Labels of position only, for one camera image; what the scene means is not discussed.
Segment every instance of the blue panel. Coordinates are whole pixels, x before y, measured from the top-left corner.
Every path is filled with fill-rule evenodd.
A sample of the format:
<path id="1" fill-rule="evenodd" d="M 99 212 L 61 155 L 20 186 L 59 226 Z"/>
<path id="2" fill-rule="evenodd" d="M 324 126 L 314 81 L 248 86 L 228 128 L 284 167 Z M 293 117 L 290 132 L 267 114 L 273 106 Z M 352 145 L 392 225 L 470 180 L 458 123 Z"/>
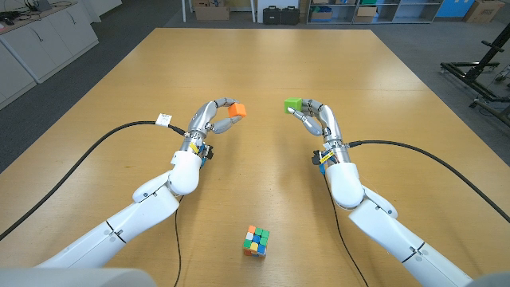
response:
<path id="1" fill-rule="evenodd" d="M 445 0 L 436 17 L 464 17 L 475 0 Z"/>
<path id="2" fill-rule="evenodd" d="M 264 254 L 264 251 L 265 251 L 265 246 L 258 246 L 258 250 L 257 250 L 258 253 Z"/>

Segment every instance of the green cube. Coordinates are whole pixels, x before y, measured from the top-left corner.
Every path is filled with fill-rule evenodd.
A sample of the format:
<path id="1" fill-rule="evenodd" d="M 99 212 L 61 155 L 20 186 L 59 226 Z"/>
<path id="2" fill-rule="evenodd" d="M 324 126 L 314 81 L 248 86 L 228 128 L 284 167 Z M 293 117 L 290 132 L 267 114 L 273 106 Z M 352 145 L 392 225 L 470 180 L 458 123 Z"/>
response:
<path id="1" fill-rule="evenodd" d="M 301 105 L 303 104 L 303 99 L 301 98 L 288 98 L 285 100 L 284 106 L 285 106 L 285 113 L 288 112 L 287 108 L 293 108 L 297 111 L 301 111 Z"/>
<path id="2" fill-rule="evenodd" d="M 252 241 L 249 239 L 245 239 L 245 244 L 243 244 L 242 246 L 249 249 L 251 245 Z"/>
<path id="3" fill-rule="evenodd" d="M 268 239 L 267 238 L 261 238 L 261 245 L 267 246 L 268 245 Z"/>

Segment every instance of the white label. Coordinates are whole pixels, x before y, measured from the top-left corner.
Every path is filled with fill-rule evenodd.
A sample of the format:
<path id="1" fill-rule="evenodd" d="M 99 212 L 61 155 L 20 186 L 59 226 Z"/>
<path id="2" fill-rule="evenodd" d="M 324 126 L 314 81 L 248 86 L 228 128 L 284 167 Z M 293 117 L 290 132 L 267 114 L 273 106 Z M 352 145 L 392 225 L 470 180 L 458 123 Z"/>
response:
<path id="1" fill-rule="evenodd" d="M 172 116 L 170 115 L 159 114 L 158 119 L 156 120 L 156 125 L 168 128 L 171 119 Z"/>

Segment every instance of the wooden table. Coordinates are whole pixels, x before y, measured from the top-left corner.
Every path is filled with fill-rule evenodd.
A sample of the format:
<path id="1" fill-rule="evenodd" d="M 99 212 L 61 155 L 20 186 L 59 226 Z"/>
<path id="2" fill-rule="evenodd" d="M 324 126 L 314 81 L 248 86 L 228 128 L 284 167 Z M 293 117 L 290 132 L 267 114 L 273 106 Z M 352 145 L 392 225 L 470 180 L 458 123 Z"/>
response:
<path id="1" fill-rule="evenodd" d="M 322 138 L 284 114 L 291 96 L 328 104 L 346 142 L 396 140 L 434 153 L 510 212 L 510 168 L 371 31 L 157 29 L 0 175 L 0 229 L 112 128 L 160 112 L 185 128 L 202 104 L 223 96 L 239 99 L 248 116 L 206 140 L 215 157 L 178 213 L 181 286 L 363 285 L 310 160 Z M 226 109 L 216 120 L 224 116 Z M 0 242 L 0 266 L 36 265 L 130 204 L 139 185 L 171 167 L 181 142 L 156 126 L 106 140 Z M 510 269 L 510 226 L 444 167 L 399 147 L 367 145 L 350 155 L 363 184 L 395 205 L 400 222 L 468 275 Z M 337 210 L 370 286 L 418 285 Z M 248 225 L 271 232 L 265 260 L 242 253 Z M 143 269 L 173 285 L 174 218 L 129 242 L 107 267 Z"/>

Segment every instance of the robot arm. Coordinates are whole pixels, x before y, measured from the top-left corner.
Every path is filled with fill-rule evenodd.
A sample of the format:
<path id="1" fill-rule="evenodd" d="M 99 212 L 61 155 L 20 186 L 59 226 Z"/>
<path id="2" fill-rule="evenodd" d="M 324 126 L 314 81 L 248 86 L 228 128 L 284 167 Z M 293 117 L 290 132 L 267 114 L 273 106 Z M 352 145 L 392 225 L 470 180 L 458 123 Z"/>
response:
<path id="1" fill-rule="evenodd" d="M 451 261 L 397 221 L 398 213 L 387 200 L 361 184 L 358 169 L 349 159 L 348 146 L 342 141 L 335 115 L 327 105 L 303 99 L 301 111 L 289 107 L 288 112 L 302 120 L 314 136 L 323 136 L 326 151 L 318 155 L 321 168 L 325 168 L 331 195 L 337 205 L 352 210 L 349 219 L 365 234 L 395 256 L 424 286 L 466 286 L 472 281 Z M 322 126 L 319 135 L 313 116 Z"/>
<path id="2" fill-rule="evenodd" d="M 213 156 L 211 146 L 203 141 L 216 127 L 221 133 L 237 123 L 241 116 L 221 124 L 210 121 L 216 108 L 229 107 L 236 100 L 223 98 L 204 104 L 194 115 L 180 151 L 174 153 L 174 168 L 146 182 L 133 194 L 134 202 L 111 216 L 70 246 L 37 267 L 96 268 L 105 265 L 129 241 L 170 217 L 179 207 L 177 195 L 188 195 L 198 185 L 200 167 Z"/>

